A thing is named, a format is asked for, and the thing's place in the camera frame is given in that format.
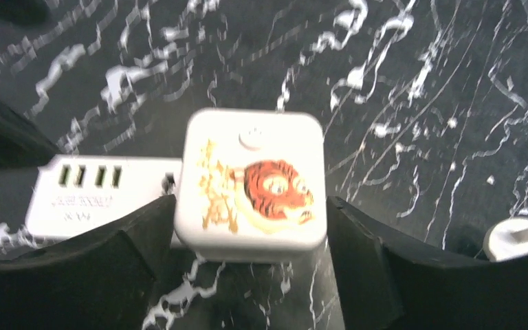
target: black marble surface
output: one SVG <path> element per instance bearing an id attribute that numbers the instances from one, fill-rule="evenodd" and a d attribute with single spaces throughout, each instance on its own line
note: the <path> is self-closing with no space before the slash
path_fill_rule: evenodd
<path id="1" fill-rule="evenodd" d="M 202 107 L 306 111 L 327 193 L 406 234 L 482 257 L 488 228 L 528 216 L 528 0 L 47 2 L 48 26 L 0 22 L 0 98 L 67 153 L 181 157 Z M 47 243 L 23 229 L 31 179 L 7 180 L 0 258 Z M 144 329 L 344 328 L 325 245 L 176 257 Z"/>

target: power strip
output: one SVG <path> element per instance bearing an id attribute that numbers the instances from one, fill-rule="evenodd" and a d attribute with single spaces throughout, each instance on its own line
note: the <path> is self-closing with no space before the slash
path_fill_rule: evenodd
<path id="1" fill-rule="evenodd" d="M 118 220 L 163 194 L 175 194 L 181 168 L 177 158 L 58 155 L 39 168 L 27 231 L 69 239 Z M 175 234 L 171 246 L 182 246 Z"/>

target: white cube charger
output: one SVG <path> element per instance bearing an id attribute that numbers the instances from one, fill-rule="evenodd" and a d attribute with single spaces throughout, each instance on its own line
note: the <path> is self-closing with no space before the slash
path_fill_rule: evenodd
<path id="1" fill-rule="evenodd" d="M 275 263 L 317 248 L 327 235 L 319 122 L 306 113 L 194 114 L 175 231 L 211 261 Z"/>

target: black object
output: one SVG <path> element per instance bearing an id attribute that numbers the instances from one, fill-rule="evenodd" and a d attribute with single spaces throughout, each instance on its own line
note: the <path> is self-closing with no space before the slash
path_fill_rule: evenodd
<path id="1" fill-rule="evenodd" d="M 59 148 L 0 101 L 0 169 L 43 166 Z"/>
<path id="2" fill-rule="evenodd" d="M 50 9 L 43 0 L 0 0 L 0 19 L 19 26 L 47 22 Z"/>
<path id="3" fill-rule="evenodd" d="M 140 329 L 168 264 L 175 196 L 0 261 L 0 329 Z"/>
<path id="4" fill-rule="evenodd" d="M 490 263 L 440 250 L 327 200 L 347 329 L 528 329 L 528 256 Z"/>

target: usb port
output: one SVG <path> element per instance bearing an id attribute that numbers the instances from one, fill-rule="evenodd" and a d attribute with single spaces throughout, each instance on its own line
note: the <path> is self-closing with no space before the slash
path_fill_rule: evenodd
<path id="1" fill-rule="evenodd" d="M 60 186 L 67 186 L 67 178 L 69 177 L 69 165 L 62 167 L 62 173 L 60 174 L 59 184 Z"/>
<path id="2" fill-rule="evenodd" d="M 112 186 L 114 188 L 118 188 L 118 184 L 120 183 L 121 174 L 122 174 L 122 167 L 114 166 L 114 173 L 112 173 Z"/>
<path id="3" fill-rule="evenodd" d="M 76 186 L 81 187 L 84 183 L 84 173 L 86 172 L 86 166 L 80 165 L 78 168 L 78 176 L 76 177 Z"/>
<path id="4" fill-rule="evenodd" d="M 106 166 L 99 166 L 98 167 L 98 174 L 96 174 L 96 182 L 95 185 L 97 187 L 101 187 L 102 183 L 104 182 L 104 176 L 106 175 Z"/>
<path id="5" fill-rule="evenodd" d="M 175 177 L 172 174 L 165 175 L 163 179 L 163 194 L 172 195 L 175 191 Z"/>

